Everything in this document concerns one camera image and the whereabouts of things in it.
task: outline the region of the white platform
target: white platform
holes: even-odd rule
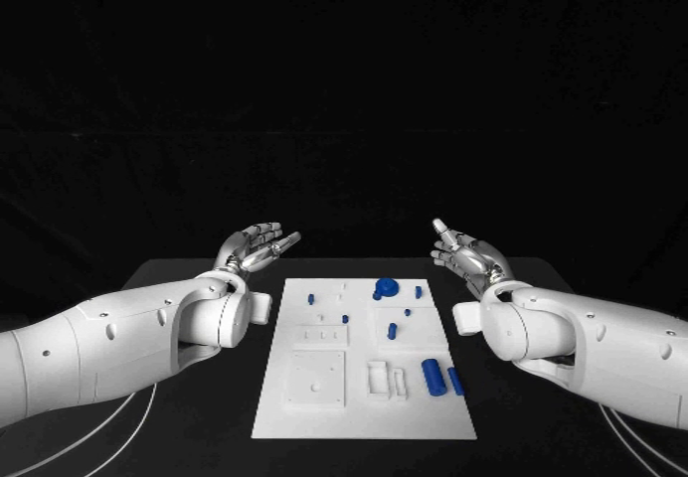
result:
[[[447,374],[452,356],[427,281],[396,281],[398,294],[375,301],[372,278],[287,279],[254,438],[478,438],[466,400],[456,396]],[[387,338],[390,322],[397,324],[396,340]],[[443,372],[442,397],[427,391],[421,362],[429,358]],[[368,397],[368,362],[380,361],[387,362],[390,398]],[[403,370],[403,398],[396,369]]]

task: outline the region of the white cable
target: white cable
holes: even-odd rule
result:
[[[619,437],[621,441],[623,442],[623,445],[628,447],[628,450],[629,450],[631,453],[635,455],[635,458],[639,460],[641,464],[647,467],[647,469],[649,470],[649,472],[652,473],[652,475],[654,475],[655,477],[662,477],[662,476],[655,472],[655,470],[652,469],[652,467],[648,465],[648,463],[645,462],[645,460],[642,459],[642,457],[638,455],[638,452],[634,450],[634,448],[631,447],[631,444],[626,442],[626,439],[625,439],[623,436],[621,435],[621,432],[616,430],[616,426],[613,425],[613,422],[612,422],[612,420],[609,419],[609,416],[606,415],[606,410],[605,410],[605,408],[602,407],[602,404],[597,404],[597,405],[599,405],[599,408],[602,409],[602,414],[605,415],[606,422],[609,423],[613,432],[616,432],[616,436]]]
[[[119,454],[124,451],[124,448],[129,446],[129,443],[132,442],[133,438],[136,437],[136,434],[139,433],[140,427],[143,426],[143,423],[147,418],[147,412],[150,411],[150,406],[153,405],[153,398],[155,398],[155,390],[158,389],[158,383],[153,385],[153,393],[150,394],[150,401],[147,402],[147,409],[146,409],[146,414],[143,415],[143,418],[139,423],[139,427],[136,428],[136,431],[133,432],[132,437],[129,438],[129,441],[124,443],[119,451],[113,454],[113,457],[101,464],[101,467],[91,472],[91,474],[87,475],[87,477],[91,477],[116,459]]]
[[[631,435],[635,437],[635,440],[645,446],[645,448],[684,474],[688,475],[688,470],[685,470],[675,462],[672,462],[655,449],[654,447],[641,439],[641,436],[634,432],[631,429],[629,425],[626,424],[626,421],[621,418],[621,415],[616,413],[616,411],[612,409],[612,414],[616,416],[616,418],[621,421],[621,424],[626,428],[626,430],[631,432]]]
[[[104,421],[104,423],[91,431],[91,433],[84,436],[70,447],[62,449],[57,454],[54,454],[48,459],[42,460],[38,464],[32,465],[23,470],[19,470],[18,472],[13,472],[12,474],[8,474],[5,477],[18,477],[32,470],[38,469],[39,467],[44,467],[51,461],[54,461],[61,455],[67,454],[75,447],[84,444],[84,442],[91,438],[91,436],[107,426],[109,422],[116,418],[119,415],[119,412],[124,409],[124,406],[129,404],[132,401],[133,397],[136,396],[136,393],[129,396],[126,401],[121,403],[121,406],[119,407],[117,411],[114,414],[109,417],[109,419]]]

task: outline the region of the blue cylinder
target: blue cylinder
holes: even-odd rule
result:
[[[459,375],[456,374],[455,368],[450,368],[447,372],[452,384],[455,385],[456,396],[463,396],[463,386],[462,382],[459,381]]]
[[[394,296],[398,293],[398,283],[391,278],[381,278],[375,283],[375,293]]]
[[[421,364],[423,374],[426,375],[427,390],[432,396],[443,396],[447,394],[447,385],[442,377],[440,365],[437,360],[426,360]]]

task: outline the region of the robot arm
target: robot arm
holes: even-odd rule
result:
[[[0,428],[130,395],[238,345],[248,322],[267,323],[271,306],[246,278],[302,238],[295,233],[270,243],[280,228],[263,224],[237,233],[241,250],[224,246],[215,261],[224,266],[196,278],[103,295],[0,333]]]
[[[443,238],[432,252],[436,264],[466,278],[479,299],[453,308],[459,333],[482,331],[502,360],[577,395],[688,429],[688,323],[517,281],[489,245],[482,242],[482,253],[473,238],[439,220],[434,226]]]

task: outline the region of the table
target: table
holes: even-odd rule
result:
[[[124,289],[192,278],[211,258],[146,262]],[[572,292],[550,264],[509,258],[520,280]],[[287,278],[426,278],[440,312],[452,358],[462,376],[478,441],[251,439],[261,386]],[[459,336],[452,306],[473,300],[463,280],[423,258],[282,258],[248,281],[273,295],[270,324],[251,325],[238,348],[158,384],[143,428],[111,464],[107,476],[388,476],[647,475],[616,440],[596,403],[499,360],[482,335]],[[137,427],[152,387],[100,433],[35,475],[87,475],[109,460]],[[0,438],[0,475],[62,450],[110,417],[124,398],[58,409],[18,422]],[[687,435],[628,419],[641,435],[685,453]]]

